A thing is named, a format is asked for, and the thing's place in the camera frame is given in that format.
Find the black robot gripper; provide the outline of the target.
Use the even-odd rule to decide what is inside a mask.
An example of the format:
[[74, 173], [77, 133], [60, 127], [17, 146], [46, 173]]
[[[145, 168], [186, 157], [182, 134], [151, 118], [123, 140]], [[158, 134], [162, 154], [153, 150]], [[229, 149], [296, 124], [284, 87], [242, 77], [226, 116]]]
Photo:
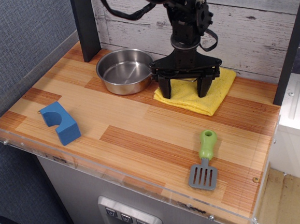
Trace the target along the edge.
[[203, 98], [211, 86], [211, 77], [220, 76], [222, 60], [205, 56], [193, 48], [174, 49], [171, 54], [150, 63], [152, 78], [159, 81], [160, 91], [164, 98], [171, 98], [171, 79], [197, 79], [197, 94]]

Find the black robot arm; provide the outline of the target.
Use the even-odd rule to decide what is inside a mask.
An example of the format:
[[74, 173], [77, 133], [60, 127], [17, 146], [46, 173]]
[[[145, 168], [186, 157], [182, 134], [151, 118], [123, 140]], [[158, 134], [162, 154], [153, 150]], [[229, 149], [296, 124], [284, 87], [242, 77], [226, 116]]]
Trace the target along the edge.
[[171, 80], [194, 79], [197, 94], [206, 96], [212, 81], [220, 75], [221, 59], [205, 56], [197, 51], [204, 34], [217, 35], [209, 30], [213, 14], [208, 10], [207, 0], [147, 0], [152, 4], [163, 4], [172, 26], [170, 37], [174, 47], [172, 53], [151, 63], [155, 80], [164, 98], [171, 97]]

